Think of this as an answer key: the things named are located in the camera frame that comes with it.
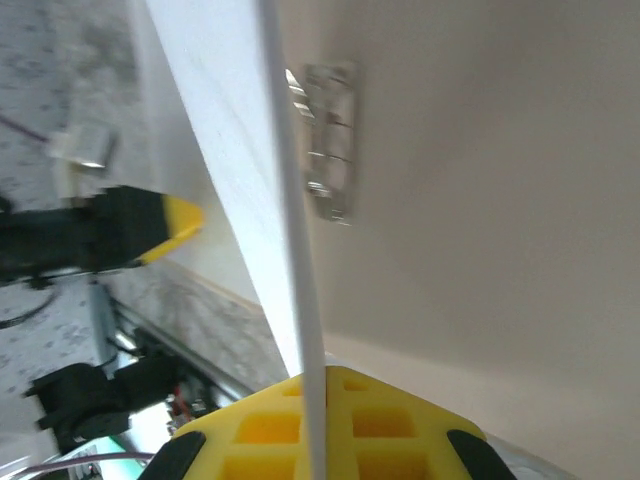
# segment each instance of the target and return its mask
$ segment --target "metal bracket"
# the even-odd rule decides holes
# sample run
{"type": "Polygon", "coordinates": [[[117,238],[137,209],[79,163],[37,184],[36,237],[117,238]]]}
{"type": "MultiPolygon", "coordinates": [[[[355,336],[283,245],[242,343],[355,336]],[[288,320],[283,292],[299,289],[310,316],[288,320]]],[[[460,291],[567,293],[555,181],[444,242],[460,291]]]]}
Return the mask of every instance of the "metal bracket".
{"type": "Polygon", "coordinates": [[[349,225],[356,66],[351,62],[307,65],[304,85],[290,70],[286,77],[293,104],[311,126],[305,188],[320,218],[349,225]]]}

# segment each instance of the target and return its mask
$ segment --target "yellow foam block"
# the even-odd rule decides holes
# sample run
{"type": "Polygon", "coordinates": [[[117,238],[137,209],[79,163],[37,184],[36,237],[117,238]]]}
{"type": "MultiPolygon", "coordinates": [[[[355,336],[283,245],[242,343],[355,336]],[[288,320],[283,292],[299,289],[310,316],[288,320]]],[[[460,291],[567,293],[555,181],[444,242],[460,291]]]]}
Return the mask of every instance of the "yellow foam block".
{"type": "MultiPolygon", "coordinates": [[[[176,436],[207,439],[186,480],[310,479],[301,378],[211,413],[176,436]]],[[[452,429],[484,436],[470,421],[343,367],[327,367],[330,480],[468,480],[447,439],[452,429]]]]}

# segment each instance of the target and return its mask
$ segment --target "speckled floor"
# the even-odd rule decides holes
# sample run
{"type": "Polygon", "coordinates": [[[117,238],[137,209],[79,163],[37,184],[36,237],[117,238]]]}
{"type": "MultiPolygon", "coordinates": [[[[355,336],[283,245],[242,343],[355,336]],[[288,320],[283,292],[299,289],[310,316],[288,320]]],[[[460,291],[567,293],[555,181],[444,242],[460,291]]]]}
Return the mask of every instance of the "speckled floor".
{"type": "MultiPolygon", "coordinates": [[[[0,112],[41,134],[66,124],[68,100],[57,75],[54,32],[40,0],[0,1],[0,112]]],[[[18,210],[57,206],[43,145],[0,125],[0,192],[18,210]]],[[[41,302],[48,293],[22,286],[0,289],[0,319],[41,302]]],[[[83,279],[60,283],[50,307],[23,325],[0,330],[0,396],[97,354],[83,279]]]]}

